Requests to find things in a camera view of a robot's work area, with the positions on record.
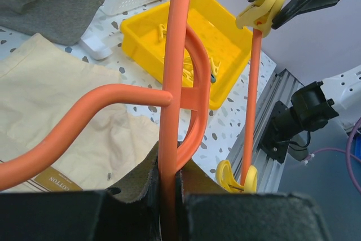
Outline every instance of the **table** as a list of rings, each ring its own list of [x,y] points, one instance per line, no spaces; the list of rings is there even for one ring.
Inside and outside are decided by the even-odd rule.
[[[74,46],[57,45],[58,48],[75,57],[109,69],[118,70],[123,83],[142,87],[161,89],[162,85],[149,75],[136,62],[126,56],[121,50],[123,34],[119,31],[121,22],[133,15],[153,8],[165,0],[143,5],[131,11],[116,16],[107,16],[101,9],[95,14],[89,30],[97,35],[106,45],[112,48],[113,55],[103,60],[94,60],[78,44]],[[25,42],[30,36],[0,26],[0,60],[6,58]],[[261,54],[259,68],[258,96],[264,90],[276,64],[264,53]],[[247,104],[247,89],[249,77],[249,63],[233,86],[222,107],[216,111],[209,111],[207,129],[201,146],[194,154],[194,161],[202,170],[215,179],[217,164],[225,159],[235,143],[235,140],[245,124],[245,111]],[[159,124],[160,108],[152,106],[127,105],[133,115],[145,115],[154,123]],[[178,140],[182,141],[186,135],[190,119],[190,111],[182,109],[180,112]]]

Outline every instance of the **brown label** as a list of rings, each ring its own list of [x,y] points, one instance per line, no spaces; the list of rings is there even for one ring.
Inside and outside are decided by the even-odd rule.
[[[49,189],[50,191],[82,191],[76,183],[69,180],[68,177],[58,172],[51,166],[35,177],[39,185]]]

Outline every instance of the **metal frame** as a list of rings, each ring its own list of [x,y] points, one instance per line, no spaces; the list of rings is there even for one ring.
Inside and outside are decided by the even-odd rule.
[[[292,94],[301,87],[303,87],[303,85],[287,70],[284,70],[279,75],[273,73],[265,90],[258,99],[252,154],[252,164],[258,170],[258,192],[277,192],[284,168],[284,163],[280,164],[276,160],[270,159],[266,153],[258,147],[267,120],[277,101],[280,100],[286,106],[291,106],[290,98]],[[238,135],[227,157],[231,162],[233,174],[237,176],[238,179],[241,171],[243,144],[244,128]]]

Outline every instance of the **yellow plastic tray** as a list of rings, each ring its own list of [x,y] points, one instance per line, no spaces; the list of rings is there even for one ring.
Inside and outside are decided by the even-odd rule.
[[[161,83],[165,39],[159,40],[159,25],[167,26],[168,11],[169,2],[165,2],[124,20],[120,26],[124,52]],[[238,29],[235,17],[216,0],[191,0],[188,23],[202,40],[209,57],[221,63],[209,98],[209,108],[218,109],[250,58],[252,33],[247,28]],[[183,77],[183,86],[192,84]]]

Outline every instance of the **orange rod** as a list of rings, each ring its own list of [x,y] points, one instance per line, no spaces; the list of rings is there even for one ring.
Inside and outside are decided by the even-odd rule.
[[[179,109],[181,106],[184,42],[190,0],[170,0],[165,45],[163,90],[173,96],[170,106],[161,109],[159,159],[161,228],[164,240],[176,240],[175,174],[177,162]]]
[[[115,103],[166,107],[171,101],[172,95],[163,90],[123,84],[97,87],[79,99],[32,150],[0,164],[0,191],[27,181],[54,163],[102,108]]]
[[[256,119],[257,106],[257,86],[259,73],[259,58],[261,56],[262,32],[258,29],[253,30],[252,49],[250,53],[250,67],[249,67],[249,83],[248,83],[248,98],[246,123],[244,133],[244,147],[241,168],[241,184],[244,185],[248,169],[252,162],[253,149],[253,132],[254,121]]]

